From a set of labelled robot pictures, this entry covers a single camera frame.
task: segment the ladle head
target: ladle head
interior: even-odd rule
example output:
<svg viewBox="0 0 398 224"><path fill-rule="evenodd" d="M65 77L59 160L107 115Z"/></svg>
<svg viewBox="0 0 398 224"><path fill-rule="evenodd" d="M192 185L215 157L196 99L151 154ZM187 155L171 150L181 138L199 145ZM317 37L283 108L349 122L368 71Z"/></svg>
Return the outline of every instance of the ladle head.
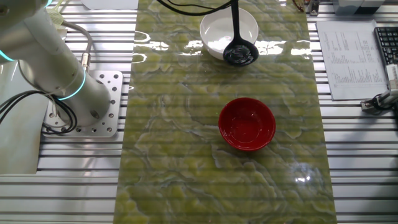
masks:
<svg viewBox="0 0 398 224"><path fill-rule="evenodd" d="M235 38L226 46L223 54L224 60L230 65L246 66L257 60L259 51L257 47L247 40Z"/></svg>

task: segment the green marble mat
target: green marble mat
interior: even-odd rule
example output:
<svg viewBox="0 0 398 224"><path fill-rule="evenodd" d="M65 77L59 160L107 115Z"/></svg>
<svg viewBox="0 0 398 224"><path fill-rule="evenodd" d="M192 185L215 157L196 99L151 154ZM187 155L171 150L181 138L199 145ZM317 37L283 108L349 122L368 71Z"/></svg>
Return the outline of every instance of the green marble mat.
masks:
<svg viewBox="0 0 398 224"><path fill-rule="evenodd" d="M307 20L284 3L240 1L259 24L260 57L233 68L202 48L202 17L140 0L115 224L336 223ZM244 96L277 123L252 153L217 127Z"/></svg>

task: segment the keyboard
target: keyboard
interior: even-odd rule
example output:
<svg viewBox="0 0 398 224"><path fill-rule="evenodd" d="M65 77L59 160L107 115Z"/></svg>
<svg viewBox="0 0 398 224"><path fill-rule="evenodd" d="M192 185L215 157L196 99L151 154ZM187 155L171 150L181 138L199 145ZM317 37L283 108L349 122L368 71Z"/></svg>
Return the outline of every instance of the keyboard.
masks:
<svg viewBox="0 0 398 224"><path fill-rule="evenodd" d="M374 30L384 66L398 59L398 27L377 27Z"/></svg>

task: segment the metal plate with holes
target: metal plate with holes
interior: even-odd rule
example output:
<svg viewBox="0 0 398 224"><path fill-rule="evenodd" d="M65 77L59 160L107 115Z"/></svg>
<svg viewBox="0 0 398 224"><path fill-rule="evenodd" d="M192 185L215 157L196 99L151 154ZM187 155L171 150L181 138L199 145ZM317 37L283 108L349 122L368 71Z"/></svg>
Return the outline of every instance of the metal plate with holes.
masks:
<svg viewBox="0 0 398 224"><path fill-rule="evenodd" d="M118 114L120 110L121 93L123 85L123 74L119 71L91 71L91 77L101 81L109 90L111 102L106 115L96 124L87 127L77 127L76 130L63 135L51 135L48 138L110 138L114 136L118 130ZM65 123L58 117L54 116L52 102L49 102L44 122L53 127L56 131L61 131Z"/></svg>

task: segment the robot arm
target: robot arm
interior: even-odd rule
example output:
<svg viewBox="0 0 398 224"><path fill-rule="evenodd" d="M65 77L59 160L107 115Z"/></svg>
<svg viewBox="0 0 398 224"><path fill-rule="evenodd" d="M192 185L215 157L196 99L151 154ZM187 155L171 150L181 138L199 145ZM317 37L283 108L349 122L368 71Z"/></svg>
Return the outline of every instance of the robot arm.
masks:
<svg viewBox="0 0 398 224"><path fill-rule="evenodd" d="M48 3L1 1L7 13L0 16L0 63L18 60L21 73L33 87L63 100L75 112L78 125L89 126L106 114L109 92L89 76L62 41L44 9Z"/></svg>
<svg viewBox="0 0 398 224"><path fill-rule="evenodd" d="M0 1L0 33L33 16L48 6L52 0L2 0Z"/></svg>

